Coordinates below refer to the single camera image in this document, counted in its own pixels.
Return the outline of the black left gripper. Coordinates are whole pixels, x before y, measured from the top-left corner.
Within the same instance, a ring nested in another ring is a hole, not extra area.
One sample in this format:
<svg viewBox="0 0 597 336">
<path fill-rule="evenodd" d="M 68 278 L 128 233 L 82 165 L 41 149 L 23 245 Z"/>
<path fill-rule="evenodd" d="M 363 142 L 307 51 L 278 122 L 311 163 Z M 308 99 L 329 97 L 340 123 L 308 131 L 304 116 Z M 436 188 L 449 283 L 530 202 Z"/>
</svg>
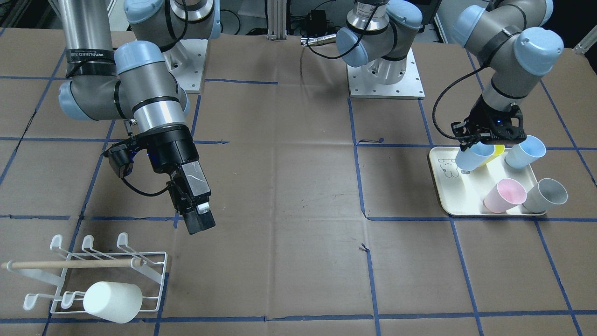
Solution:
<svg viewBox="0 0 597 336">
<path fill-rule="evenodd" d="M 516 145 L 525 141 L 524 121 L 520 107 L 513 103 L 506 111 L 491 108 L 480 96 L 463 122 L 451 123 L 451 129 L 462 150 L 475 143 Z"/>
</svg>

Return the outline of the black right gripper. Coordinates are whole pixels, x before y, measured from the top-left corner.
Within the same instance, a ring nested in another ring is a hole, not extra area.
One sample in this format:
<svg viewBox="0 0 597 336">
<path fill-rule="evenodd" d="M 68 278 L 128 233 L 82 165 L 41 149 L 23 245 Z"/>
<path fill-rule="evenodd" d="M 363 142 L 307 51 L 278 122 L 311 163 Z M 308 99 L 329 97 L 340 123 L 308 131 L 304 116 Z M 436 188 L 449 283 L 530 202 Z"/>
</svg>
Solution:
<svg viewBox="0 0 597 336">
<path fill-rule="evenodd" d="M 145 193 L 133 187 L 125 178 L 132 172 L 134 156 L 146 150 L 153 171 L 167 174 L 170 181 L 162 191 Z M 103 153 L 110 166 L 125 185 L 143 196 L 159 196 L 168 191 L 175 210 L 183 213 L 190 235 L 215 227 L 209 206 L 211 189 L 203 174 L 198 151 L 186 124 L 173 124 L 131 136 L 115 143 Z"/>
</svg>

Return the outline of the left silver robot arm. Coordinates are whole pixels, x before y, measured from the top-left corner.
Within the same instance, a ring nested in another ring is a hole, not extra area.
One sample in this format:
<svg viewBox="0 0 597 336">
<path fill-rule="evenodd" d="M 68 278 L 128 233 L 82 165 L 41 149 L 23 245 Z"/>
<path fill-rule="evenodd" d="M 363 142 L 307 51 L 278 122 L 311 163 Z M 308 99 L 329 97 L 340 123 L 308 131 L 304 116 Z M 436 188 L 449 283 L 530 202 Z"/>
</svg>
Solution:
<svg viewBox="0 0 597 336">
<path fill-rule="evenodd" d="M 561 37 L 543 27 L 553 9 L 550 0 L 492 0 L 487 7 L 467 7 L 457 18 L 454 40 L 476 56 L 481 70 L 494 70 L 469 116 L 451 124 L 449 138 L 458 140 L 461 150 L 479 142 L 514 146 L 527 139 L 520 102 L 564 49 Z M 422 23 L 420 9 L 405 0 L 356 0 L 335 44 L 355 68 L 404 66 Z"/>
</svg>

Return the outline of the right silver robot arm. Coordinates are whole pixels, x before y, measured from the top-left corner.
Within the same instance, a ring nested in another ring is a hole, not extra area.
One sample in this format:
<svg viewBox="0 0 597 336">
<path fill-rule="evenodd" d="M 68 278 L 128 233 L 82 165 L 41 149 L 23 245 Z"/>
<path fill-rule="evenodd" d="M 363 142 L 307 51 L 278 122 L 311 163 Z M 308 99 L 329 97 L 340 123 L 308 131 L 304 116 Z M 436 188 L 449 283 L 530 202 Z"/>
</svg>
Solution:
<svg viewBox="0 0 597 336">
<path fill-rule="evenodd" d="M 67 81 L 58 102 L 78 120 L 123 119 L 138 134 L 104 151 L 121 181 L 134 157 L 146 151 L 152 169 L 167 174 L 164 191 L 184 219 L 189 234 L 215 226 L 209 206 L 211 189 L 200 166 L 190 110 L 180 71 L 192 72 L 184 39 L 209 40 L 221 32 L 217 0 L 126 0 L 124 12 L 136 39 L 113 48 L 104 0 L 60 0 L 66 38 Z"/>
</svg>

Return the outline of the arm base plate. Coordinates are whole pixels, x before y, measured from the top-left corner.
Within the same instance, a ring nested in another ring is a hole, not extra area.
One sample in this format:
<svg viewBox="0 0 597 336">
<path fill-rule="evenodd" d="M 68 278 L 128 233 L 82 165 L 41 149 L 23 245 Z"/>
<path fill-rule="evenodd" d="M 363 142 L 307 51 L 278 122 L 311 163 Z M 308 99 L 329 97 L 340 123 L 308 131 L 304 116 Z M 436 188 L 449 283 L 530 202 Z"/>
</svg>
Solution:
<svg viewBox="0 0 597 336">
<path fill-rule="evenodd" d="M 376 59 L 361 67 L 346 66 L 353 98 L 424 98 L 424 88 L 412 49 L 403 60 Z"/>
<path fill-rule="evenodd" d="M 202 91 L 207 49 L 207 40 L 181 40 L 162 53 L 168 70 L 188 93 L 199 94 Z"/>
</svg>

